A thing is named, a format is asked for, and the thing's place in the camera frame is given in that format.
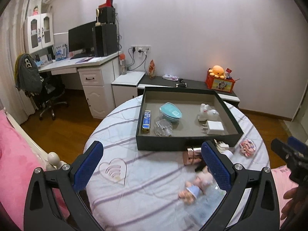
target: human hand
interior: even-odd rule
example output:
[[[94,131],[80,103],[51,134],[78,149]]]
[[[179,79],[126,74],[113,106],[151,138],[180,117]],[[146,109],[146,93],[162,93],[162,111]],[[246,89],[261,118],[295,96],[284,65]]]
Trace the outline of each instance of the human hand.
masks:
[[[294,203],[294,197],[296,196],[297,194],[297,190],[298,190],[298,187],[295,187],[289,191],[287,191],[284,195],[283,195],[283,198],[284,199],[291,199],[281,210],[281,220],[284,220],[285,218],[287,218],[287,216],[289,215],[290,213],[290,209]],[[299,212],[299,210],[301,209],[301,206],[303,205],[304,203],[304,200],[302,201],[299,201],[295,207],[294,207],[294,213],[297,214]]]

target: red box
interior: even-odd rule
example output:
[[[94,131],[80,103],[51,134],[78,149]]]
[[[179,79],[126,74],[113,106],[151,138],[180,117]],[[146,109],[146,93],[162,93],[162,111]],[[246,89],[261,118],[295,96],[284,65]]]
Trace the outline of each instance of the red box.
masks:
[[[215,78],[214,76],[211,76],[208,72],[205,83],[207,84],[209,89],[232,93],[235,81],[232,78],[230,80]]]

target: heart pattern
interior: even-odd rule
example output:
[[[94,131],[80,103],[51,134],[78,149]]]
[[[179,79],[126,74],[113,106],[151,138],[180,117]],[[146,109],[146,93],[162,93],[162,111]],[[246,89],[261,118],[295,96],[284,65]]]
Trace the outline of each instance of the heart pattern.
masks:
[[[102,177],[125,186],[127,165],[121,158],[114,158],[109,163],[103,162],[99,166],[99,172]]]

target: rose gold cup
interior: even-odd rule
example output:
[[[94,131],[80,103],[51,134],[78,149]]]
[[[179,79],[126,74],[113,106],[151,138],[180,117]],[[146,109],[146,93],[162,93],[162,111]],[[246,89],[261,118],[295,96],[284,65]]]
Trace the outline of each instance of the rose gold cup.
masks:
[[[184,165],[193,165],[202,161],[200,147],[188,147],[187,151],[183,152]]]

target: black tray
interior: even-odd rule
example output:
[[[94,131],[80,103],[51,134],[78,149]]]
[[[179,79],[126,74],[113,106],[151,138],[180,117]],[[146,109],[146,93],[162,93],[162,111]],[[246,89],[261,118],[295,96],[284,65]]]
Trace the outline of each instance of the black tray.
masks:
[[[178,124],[173,124],[172,137],[159,137],[154,133],[154,123],[161,116],[159,107],[166,102],[175,104],[181,110],[183,117]],[[208,136],[202,130],[202,124],[205,122],[198,121],[201,103],[209,104],[219,112],[226,135]],[[144,110],[151,110],[149,133],[141,131]],[[243,131],[236,119],[213,90],[168,87],[145,87],[144,89],[136,131],[138,150],[185,151],[187,146],[201,146],[204,141],[213,139],[235,146],[242,135]]]

